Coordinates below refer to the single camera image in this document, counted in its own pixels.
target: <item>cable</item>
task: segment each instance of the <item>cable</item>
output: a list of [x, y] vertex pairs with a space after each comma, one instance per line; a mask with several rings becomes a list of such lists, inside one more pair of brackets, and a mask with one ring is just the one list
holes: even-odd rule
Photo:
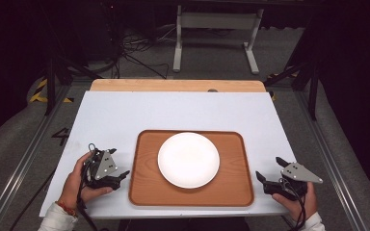
[[156, 71], [156, 70], [152, 69], [152, 68], [151, 68], [151, 67], [149, 67], [148, 65], [144, 64], [143, 62], [141, 62], [141, 61], [137, 60], [136, 58], [134, 58], [134, 57], [132, 57], [132, 56], [130, 56], [130, 55], [128, 55], [128, 54], [123, 54], [123, 57], [124, 57], [127, 61], [129, 61], [129, 62], [132, 62], [132, 63], [134, 63], [134, 64], [140, 64], [140, 65], [144, 66], [145, 68], [147, 68], [147, 69], [151, 70], [152, 72], [156, 73], [157, 75], [161, 76], [161, 78], [163, 78], [163, 79], [167, 79], [167, 75], [168, 75], [168, 67], [167, 67], [166, 75], [164, 76], [164, 75], [160, 74], [158, 71]]
[[290, 223], [290, 222], [287, 222], [287, 224], [290, 226], [290, 231], [298, 231], [300, 230], [301, 228], [303, 228], [304, 224], [305, 224], [305, 196], [304, 196], [304, 199], [302, 201], [302, 199], [299, 197], [299, 195], [297, 194], [296, 190], [290, 185], [290, 182], [288, 182], [286, 179], [284, 178], [280, 178], [280, 180], [284, 183], [284, 186], [286, 188], [288, 188], [291, 192], [293, 192], [293, 194], [296, 196], [297, 200], [299, 201], [300, 203], [300, 206], [302, 207], [302, 211], [300, 212], [300, 215], [299, 217], [297, 218], [297, 223], [296, 223], [296, 226], [293, 227], [293, 225]]
[[[100, 74], [100, 73], [103, 73], [103, 72], [113, 68], [113, 66], [116, 64], [116, 62], [117, 62], [116, 60], [112, 60], [112, 62], [110, 64], [106, 64], [105, 66], [102, 66], [99, 69], [89, 69], [89, 71], [91, 71], [92, 73]], [[80, 71], [76, 71], [76, 70], [69, 70], [69, 72], [72, 75], [77, 76], [77, 77], [86, 76], [86, 74], [84, 74]]]
[[32, 204], [32, 202], [35, 200], [35, 198], [38, 196], [38, 194], [41, 192], [41, 190], [44, 188], [44, 186], [49, 182], [50, 178], [52, 178], [53, 174], [55, 173], [56, 169], [54, 169], [49, 176], [46, 178], [46, 180], [43, 182], [43, 184], [40, 186], [38, 191], [32, 196], [32, 198], [29, 200], [29, 202], [26, 204], [25, 208], [23, 208], [22, 212], [17, 216], [16, 220], [11, 226], [10, 231], [13, 231], [14, 227], [17, 225], [17, 223], [22, 218], [23, 214], [26, 212], [26, 210], [29, 208], [29, 206]]
[[[116, 67], [116, 74], [117, 74], [117, 78], [119, 79], [119, 60], [117, 61], [116, 64], [114, 64], [114, 66]], [[116, 78], [116, 75], [113, 75], [113, 73], [112, 73], [111, 78], [112, 79], [115, 79]]]
[[[92, 153], [90, 160], [94, 156], [94, 154], [98, 151], [98, 149], [95, 147], [93, 143], [89, 144], [89, 150]], [[86, 165], [84, 165], [84, 169], [81, 172], [81, 181], [80, 181], [80, 187], [79, 192], [77, 193], [77, 209], [80, 212], [80, 214], [83, 216], [83, 218], [86, 220], [86, 222], [89, 224], [89, 226], [92, 228], [93, 231], [97, 231], [97, 227], [95, 226], [93, 220], [90, 218], [90, 216], [86, 213], [86, 205], [81, 197], [82, 190], [86, 187], [85, 185], [85, 176], [88, 173], [89, 167], [92, 164], [92, 161], [88, 161]], [[108, 231], [107, 228], [102, 228], [100, 231]]]
[[212, 34], [214, 36], [217, 36], [217, 37], [225, 37], [225, 36], [228, 36], [230, 35], [230, 32], [233, 31], [233, 30], [230, 30], [230, 29], [204, 29], [202, 30], [203, 32], [205, 33], [208, 33], [208, 34]]
[[170, 29], [166, 34], [164, 34], [162, 37], [160, 37], [159, 39], [157, 39], [157, 40], [162, 40], [162, 39], [164, 39], [167, 35], [169, 35], [173, 30], [175, 30], [176, 29], [176, 26], [174, 26], [172, 29]]
[[290, 230], [294, 228], [293, 224], [290, 222], [290, 220], [288, 220], [288, 218], [285, 216], [281, 216], [281, 218], [283, 218], [284, 222], [287, 223], [287, 225], [290, 227]]

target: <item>yellow tape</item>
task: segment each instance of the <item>yellow tape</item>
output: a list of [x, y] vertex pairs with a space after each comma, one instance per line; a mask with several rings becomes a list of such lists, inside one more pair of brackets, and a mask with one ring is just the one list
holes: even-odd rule
[[274, 91], [269, 91], [270, 97], [272, 98], [272, 101], [276, 100], [276, 95]]
[[[40, 97], [40, 93], [41, 91], [44, 89], [44, 87], [47, 85], [47, 79], [44, 77], [43, 79], [41, 79], [38, 87], [36, 88], [35, 90], [35, 93], [34, 95], [31, 97], [31, 99], [29, 100], [29, 102], [42, 102], [42, 103], [47, 103], [47, 97]], [[74, 102], [74, 98], [65, 98], [65, 100], [63, 100], [64, 103], [73, 103]]]

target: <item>gray carpet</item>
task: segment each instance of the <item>gray carpet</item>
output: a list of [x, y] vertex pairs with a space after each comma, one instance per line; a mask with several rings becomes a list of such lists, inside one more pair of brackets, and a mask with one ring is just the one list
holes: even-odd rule
[[[203, 31], [190, 31], [184, 34], [181, 72], [172, 72], [174, 42], [167, 40], [144, 51], [132, 55], [145, 64], [168, 64], [168, 75], [173, 79], [232, 79], [232, 80], [265, 80], [271, 73], [283, 70], [294, 45], [303, 30], [260, 30], [253, 53], [255, 54], [260, 74], [251, 75], [242, 42], [249, 33], [233, 31], [224, 37], [218, 37]], [[91, 65], [96, 68], [102, 62]], [[154, 66], [157, 71], [165, 73], [165, 66]], [[148, 69], [121, 60], [120, 74], [124, 78], [154, 78], [155, 73]], [[111, 71], [103, 73], [109, 78]], [[325, 180], [323, 185], [317, 185], [319, 212], [328, 230], [353, 230], [351, 222], [330, 179], [322, 158], [322, 149], [314, 137], [305, 112], [301, 109], [297, 93], [288, 88], [290, 79], [277, 83], [273, 90], [278, 116], [290, 141], [298, 162], [317, 173]], [[32, 92], [37, 87], [37, 81], [31, 87]], [[0, 230], [9, 230], [16, 217], [30, 198], [38, 190], [50, 172], [56, 167], [62, 155], [64, 145], [60, 138], [52, 135], [64, 128], [71, 129], [74, 118], [85, 90], [90, 87], [87, 78], [76, 78], [68, 89], [66, 97], [74, 98], [73, 103], [60, 103], [60, 107], [42, 134], [42, 142], [38, 145], [36, 156], [20, 187], [11, 201], [8, 210], [3, 211], [0, 219]], [[346, 140], [336, 118], [331, 110], [322, 86], [320, 86], [317, 101], [317, 124], [330, 148], [333, 158], [349, 187], [357, 209], [370, 230], [370, 183], [366, 178], [357, 158]], [[43, 120], [45, 103], [33, 102], [28, 107], [8, 120], [0, 128], [0, 195], [5, 189], [23, 154], [39, 129]], [[14, 230], [37, 230], [41, 223], [39, 210], [44, 200], [45, 192], [39, 193]], [[287, 225], [281, 217], [250, 217], [246, 218], [251, 230], [287, 230]], [[96, 220], [98, 228], [108, 227], [117, 230], [118, 220]], [[91, 230], [81, 218], [76, 230]]]

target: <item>brown tray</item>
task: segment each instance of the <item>brown tray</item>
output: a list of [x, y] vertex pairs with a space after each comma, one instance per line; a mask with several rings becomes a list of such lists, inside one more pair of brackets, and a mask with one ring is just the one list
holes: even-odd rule
[[235, 132], [191, 131], [211, 140], [221, 164], [215, 178], [196, 189], [167, 181], [158, 167], [158, 152], [171, 136], [185, 131], [145, 130], [137, 140], [129, 199], [143, 206], [249, 206], [253, 203], [251, 174], [243, 138]]

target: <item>hand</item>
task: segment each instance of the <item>hand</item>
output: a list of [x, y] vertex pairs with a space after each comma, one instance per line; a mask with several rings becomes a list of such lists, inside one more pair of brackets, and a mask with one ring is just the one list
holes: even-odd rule
[[[302, 212], [302, 207], [300, 206], [300, 202], [298, 200], [291, 201], [277, 193], [274, 193], [272, 195], [272, 198], [289, 211], [291, 219], [297, 221], [300, 213]], [[311, 182], [307, 182], [307, 194], [305, 195], [304, 208], [305, 220], [307, 220], [317, 212], [317, 197], [315, 195], [314, 185]]]
[[[59, 200], [63, 201], [69, 209], [75, 210], [77, 208], [77, 194], [80, 188], [82, 167], [84, 162], [91, 155], [92, 153], [88, 152], [84, 156], [82, 156], [79, 160], [77, 160], [73, 172], [71, 172], [68, 175], [65, 181], [65, 185], [63, 186], [63, 191]], [[104, 187], [100, 189], [92, 189], [89, 187], [85, 187], [81, 191], [81, 197], [83, 201], [86, 203], [96, 197], [110, 193], [112, 191], [113, 189], [111, 187]]]

